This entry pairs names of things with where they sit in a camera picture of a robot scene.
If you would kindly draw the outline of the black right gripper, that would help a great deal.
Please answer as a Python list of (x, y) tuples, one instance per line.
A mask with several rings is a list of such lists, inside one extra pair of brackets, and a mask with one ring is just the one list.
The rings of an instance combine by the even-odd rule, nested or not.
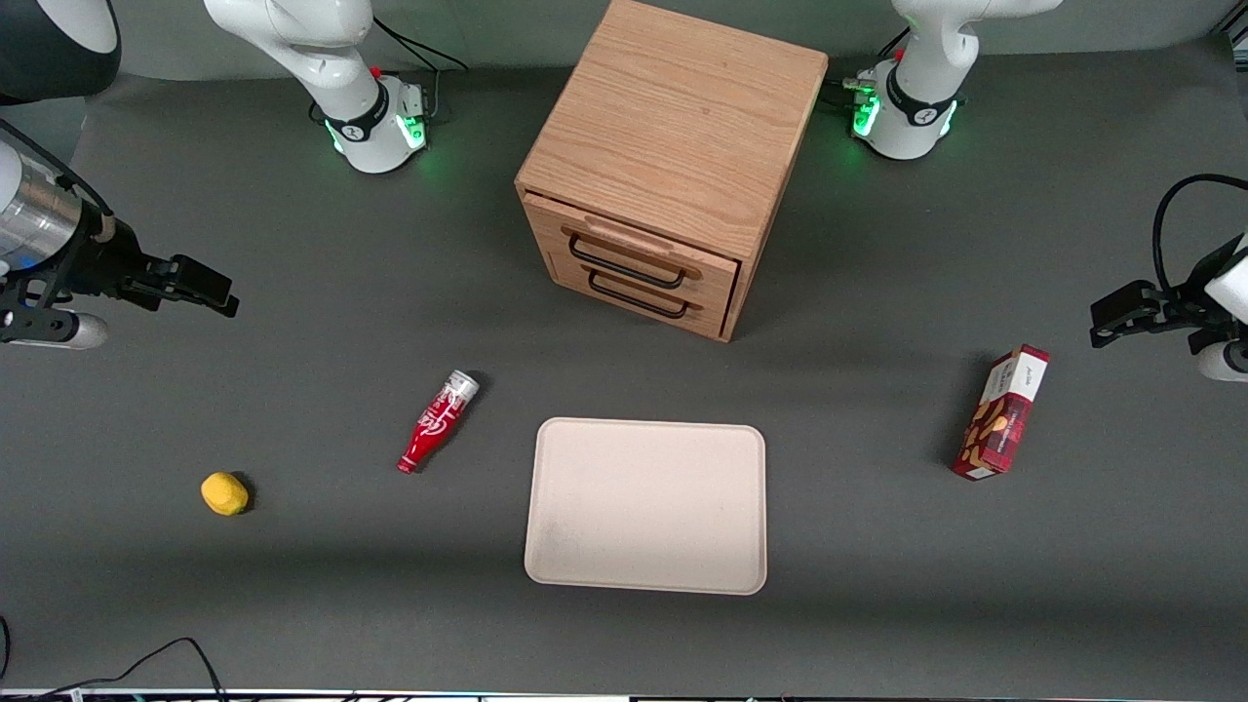
[(104, 296), (150, 312), (163, 301), (188, 302), (223, 317), (237, 315), (240, 299), (230, 294), (230, 277), (183, 254), (171, 261), (144, 254), (134, 229), (120, 219), (112, 222), (109, 240), (89, 225), (86, 232), (74, 235), (65, 252), (40, 266), (41, 299), (65, 305), (77, 296)]

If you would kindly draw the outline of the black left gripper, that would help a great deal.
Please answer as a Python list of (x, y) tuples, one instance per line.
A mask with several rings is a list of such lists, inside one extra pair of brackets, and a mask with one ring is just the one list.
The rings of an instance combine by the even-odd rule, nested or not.
[[(1158, 254), (1158, 284), (1169, 306), (1191, 324), (1217, 337), (1242, 337), (1242, 245), (1224, 244), (1191, 269), (1184, 284), (1169, 284), (1164, 259)], [(1104, 349), (1136, 334), (1179, 332), (1187, 321), (1159, 314), (1157, 289), (1149, 281), (1132, 281), (1106, 294), (1090, 306), (1091, 345)]]

